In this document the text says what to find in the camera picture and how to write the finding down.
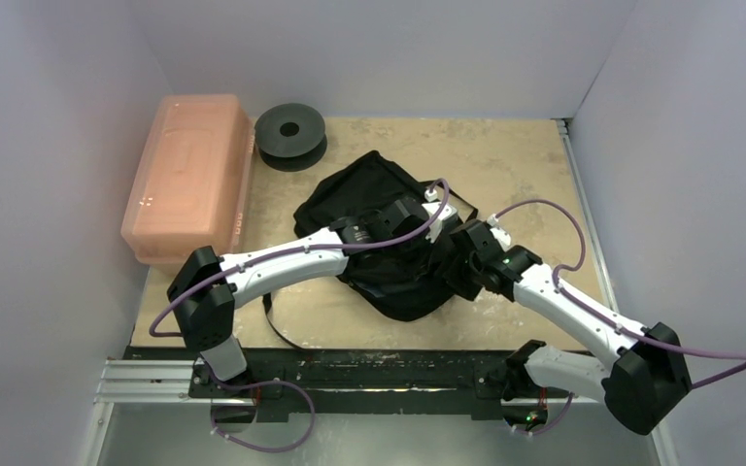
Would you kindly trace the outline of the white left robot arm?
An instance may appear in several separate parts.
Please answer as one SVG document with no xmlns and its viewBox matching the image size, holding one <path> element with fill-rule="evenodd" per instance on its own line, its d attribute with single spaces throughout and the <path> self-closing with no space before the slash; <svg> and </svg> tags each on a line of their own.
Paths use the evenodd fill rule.
<svg viewBox="0 0 746 466">
<path fill-rule="evenodd" d="M 281 288 L 312 279 L 351 276 L 371 268 L 391 283 L 384 262 L 403 250 L 427 253 L 446 222 L 458 216 L 445 199 L 399 199 L 364 216 L 344 216 L 303 237 L 246 253 L 218 255 L 211 247 L 190 254 L 168 287 L 166 312 L 179 324 L 187 349 L 198 354 L 225 396 L 250 387 L 251 371 L 232 332 L 235 313 Z"/>
</svg>

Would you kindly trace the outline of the black student backpack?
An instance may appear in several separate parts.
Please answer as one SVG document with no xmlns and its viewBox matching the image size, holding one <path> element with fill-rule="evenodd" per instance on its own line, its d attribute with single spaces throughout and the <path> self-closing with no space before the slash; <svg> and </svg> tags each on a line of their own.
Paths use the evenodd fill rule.
<svg viewBox="0 0 746 466">
<path fill-rule="evenodd" d="M 372 150 L 319 182 L 294 212 L 293 232 L 304 238 L 333 220 L 381 209 L 403 197 L 423 203 L 428 185 Z M 443 267 L 454 248 L 449 233 L 462 223 L 459 218 L 424 254 L 355 254 L 338 279 L 390 319 L 410 322 L 427 316 L 454 296 Z"/>
</svg>

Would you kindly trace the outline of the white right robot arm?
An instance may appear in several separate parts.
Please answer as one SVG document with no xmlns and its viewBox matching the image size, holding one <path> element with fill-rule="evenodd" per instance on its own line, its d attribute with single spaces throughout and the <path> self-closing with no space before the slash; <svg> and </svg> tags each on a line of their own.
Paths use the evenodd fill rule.
<svg viewBox="0 0 746 466">
<path fill-rule="evenodd" d="M 677 333 L 621 316 L 570 283 L 498 226 L 474 219 L 455 228 L 452 270 L 459 295 L 485 290 L 532 310 L 584 352 L 530 340 L 505 360 L 503 399 L 547 388 L 602 403 L 629 431 L 647 435 L 694 388 Z"/>
</svg>

